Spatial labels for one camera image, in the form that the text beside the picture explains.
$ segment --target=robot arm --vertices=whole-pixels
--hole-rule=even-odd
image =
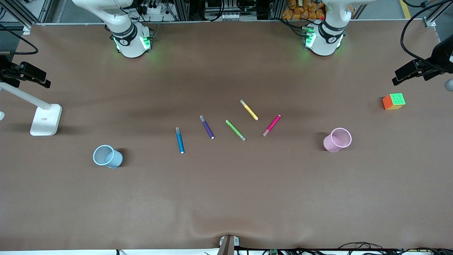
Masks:
[[[151,50],[151,30],[140,24],[132,22],[125,14],[113,14],[106,10],[119,10],[132,5],[133,0],[72,0],[75,5],[86,9],[99,17],[110,32],[117,49],[128,58],[136,58]]]
[[[349,5],[364,5],[376,0],[323,0],[327,7],[324,21],[318,24],[310,24],[313,28],[306,47],[315,54],[328,56],[340,47],[343,32],[351,20],[352,12]]]

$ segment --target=marker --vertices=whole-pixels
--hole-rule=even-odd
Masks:
[[[244,100],[240,100],[244,108],[250,113],[250,115],[255,119],[258,120],[258,116],[250,109],[250,107],[244,102]]]
[[[207,134],[211,139],[214,139],[214,134],[212,133],[209,125],[207,124],[206,120],[204,119],[203,115],[200,115],[201,122],[203,123],[204,129],[206,129]]]
[[[277,124],[277,122],[280,120],[282,116],[279,114],[275,119],[272,121],[272,123],[266,128],[266,131],[264,131],[263,136],[266,137],[267,134],[274,128],[274,126]]]
[[[239,130],[237,130],[237,128],[235,126],[233,126],[233,124],[231,124],[231,122],[229,120],[226,120],[225,123],[231,128],[231,130],[233,130],[234,133],[236,133],[237,136],[239,136],[239,138],[242,140],[242,141],[245,141],[246,140],[246,137],[243,136],[241,134],[241,132],[239,132]]]
[[[184,154],[184,145],[183,139],[181,138],[181,132],[179,132],[179,128],[176,128],[176,137],[178,138],[178,145],[179,145],[179,152]]]

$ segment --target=pink cup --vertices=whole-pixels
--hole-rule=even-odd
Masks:
[[[338,127],[324,138],[324,148],[330,152],[337,152],[348,147],[351,142],[351,133],[344,128]]]

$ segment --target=white lamp base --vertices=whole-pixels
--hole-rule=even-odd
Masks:
[[[33,123],[31,124],[30,134],[37,137],[53,136],[58,129],[60,123],[61,105],[52,103],[49,110],[36,108]]]

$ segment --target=light blue cup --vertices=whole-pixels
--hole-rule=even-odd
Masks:
[[[110,145],[101,145],[94,151],[93,161],[99,166],[117,168],[123,162],[123,155]]]

